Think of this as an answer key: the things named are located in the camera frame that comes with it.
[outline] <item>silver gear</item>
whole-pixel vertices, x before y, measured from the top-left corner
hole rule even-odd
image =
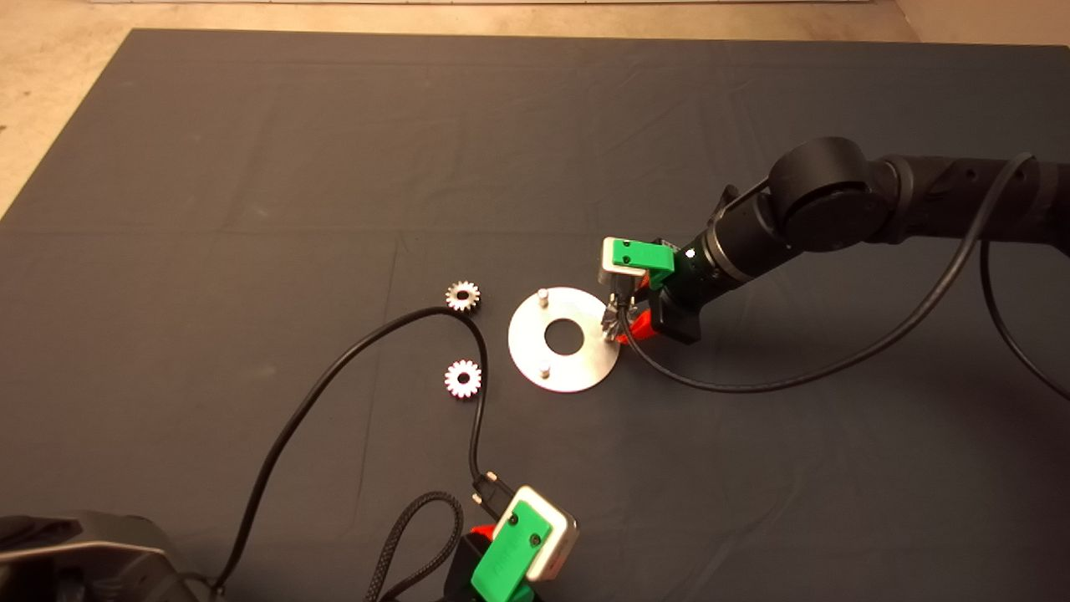
[[[468,280],[455,281],[446,289],[446,306],[465,314],[474,311],[479,307],[479,287]]]
[[[483,371],[472,360],[460,360],[446,369],[446,390],[458,400],[467,400],[479,392],[483,386]]]

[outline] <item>robotic arm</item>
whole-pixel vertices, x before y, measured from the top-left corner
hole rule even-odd
[[[647,291],[651,327],[693,343],[703,306],[804,251],[898,244],[912,235],[961,237],[1004,165],[902,155],[867,160],[845,138],[806,142],[751,189],[725,188],[707,227],[673,252],[671,273]],[[980,237],[1051,244],[1070,254],[1070,164],[1023,164]],[[625,293],[624,278],[615,279],[614,293]]]

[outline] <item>black fabric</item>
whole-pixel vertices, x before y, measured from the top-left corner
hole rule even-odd
[[[218,570],[320,371],[468,278],[483,464],[581,523],[547,600],[1066,600],[1070,407],[1003,348],[975,267],[884,355],[762,397],[627,353],[556,396],[505,333],[540,285],[601,294],[602,236],[690,240],[725,183],[810,137],[1065,161],[1068,96],[1054,47],[135,31],[0,221],[0,514],[149,516]],[[813,368],[897,324],[953,246],[800,257],[707,308],[701,343],[648,349],[725,382]],[[1068,268],[993,248],[1011,330],[1064,383]],[[442,374],[474,353],[428,322],[336,381],[230,599],[355,599],[410,499],[468,496],[472,407]],[[448,525],[414,520],[397,574]]]

